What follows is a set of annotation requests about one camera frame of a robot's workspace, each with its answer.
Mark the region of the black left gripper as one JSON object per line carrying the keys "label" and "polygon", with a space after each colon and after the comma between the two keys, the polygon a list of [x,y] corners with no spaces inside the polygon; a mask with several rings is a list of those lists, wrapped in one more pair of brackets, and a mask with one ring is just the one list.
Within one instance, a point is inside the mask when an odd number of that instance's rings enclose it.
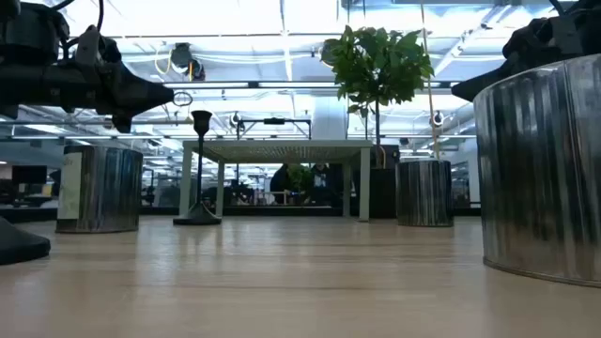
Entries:
{"label": "black left gripper", "polygon": [[[174,91],[129,71],[116,42],[103,36],[98,25],[89,25],[77,38],[61,46],[61,66],[77,70],[85,85],[86,105],[98,115],[110,115],[121,133],[131,131],[134,111],[141,114],[173,101]],[[133,104],[132,98],[147,98]]]}

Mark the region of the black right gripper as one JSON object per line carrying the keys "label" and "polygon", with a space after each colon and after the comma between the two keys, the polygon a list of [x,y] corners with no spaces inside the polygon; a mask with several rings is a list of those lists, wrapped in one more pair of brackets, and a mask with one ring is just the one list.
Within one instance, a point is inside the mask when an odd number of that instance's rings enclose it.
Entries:
{"label": "black right gripper", "polygon": [[473,102],[488,86],[511,75],[545,64],[583,56],[578,28],[583,24],[583,12],[551,18],[533,19],[513,32],[502,48],[505,61],[497,69],[452,86],[452,94]]}

